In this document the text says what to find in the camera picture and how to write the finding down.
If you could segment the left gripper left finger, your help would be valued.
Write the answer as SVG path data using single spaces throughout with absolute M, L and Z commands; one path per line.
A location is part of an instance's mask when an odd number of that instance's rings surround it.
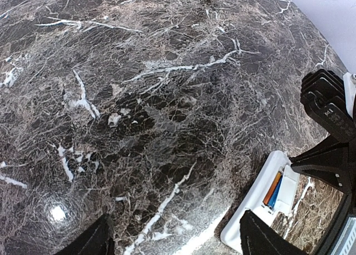
M 67 247 L 56 255 L 114 255 L 113 224 L 109 214 L 100 216 Z

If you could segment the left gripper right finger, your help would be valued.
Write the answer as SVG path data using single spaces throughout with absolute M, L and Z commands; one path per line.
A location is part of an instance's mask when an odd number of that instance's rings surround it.
M 284 240 L 251 210 L 245 211 L 240 220 L 240 238 L 243 255 L 306 254 Z

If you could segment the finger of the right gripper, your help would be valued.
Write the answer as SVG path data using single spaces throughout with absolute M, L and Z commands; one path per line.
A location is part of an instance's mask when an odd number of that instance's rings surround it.
M 291 157 L 294 172 L 313 177 L 345 193 L 353 193 L 353 141 L 328 136 L 310 150 Z

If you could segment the white remote control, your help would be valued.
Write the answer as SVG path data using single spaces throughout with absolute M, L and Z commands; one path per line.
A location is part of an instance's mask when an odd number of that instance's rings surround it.
M 287 164 L 291 166 L 291 161 L 282 151 L 273 151 L 268 155 L 253 185 L 222 230 L 220 239 L 223 244 L 239 253 L 243 252 L 240 238 L 240 220 L 247 210 L 255 213 L 268 226 L 272 225 L 277 214 L 281 212 L 266 206 L 263 200 L 277 172 L 281 172 L 283 176 L 284 168 Z

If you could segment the orange battery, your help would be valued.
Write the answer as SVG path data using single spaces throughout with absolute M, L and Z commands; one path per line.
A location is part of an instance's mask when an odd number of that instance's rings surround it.
M 279 181 L 279 179 L 282 177 L 282 173 L 281 172 L 277 172 L 277 174 L 276 174 L 276 176 L 275 176 L 275 178 L 274 178 L 274 180 L 273 180 L 273 182 L 272 182 L 272 184 L 271 184 L 271 186 L 270 186 L 270 188 L 269 188 L 269 190 L 268 190 L 268 192 L 267 192 L 267 194 L 265 195 L 265 198 L 264 198 L 264 200 L 263 200 L 263 203 L 267 206 L 268 205 L 268 201 L 269 201 L 269 199 L 271 198 L 271 196 L 272 196 L 272 194 L 273 194 L 273 191 L 274 191 L 274 189 L 275 189 L 275 187 L 276 187 L 276 185 L 278 184 L 278 181 Z

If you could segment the blue battery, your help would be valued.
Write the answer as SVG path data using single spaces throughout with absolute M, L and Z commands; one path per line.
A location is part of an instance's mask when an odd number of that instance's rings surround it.
M 276 187 L 275 187 L 275 189 L 273 191 L 273 194 L 272 194 L 271 198 L 268 201 L 268 206 L 270 208 L 274 208 L 274 205 L 275 205 L 275 202 L 276 202 L 276 198 L 278 196 L 279 189 L 280 189 L 280 186 L 281 186 L 281 181 L 282 181 L 282 177 L 279 179 L 278 184 L 276 185 Z

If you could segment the white battery cover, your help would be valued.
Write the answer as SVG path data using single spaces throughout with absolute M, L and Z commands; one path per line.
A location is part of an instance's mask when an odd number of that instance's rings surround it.
M 274 204 L 274 209 L 276 211 L 281 212 L 286 216 L 290 214 L 298 182 L 299 174 L 294 172 L 291 166 L 287 164 L 284 168 L 280 188 Z

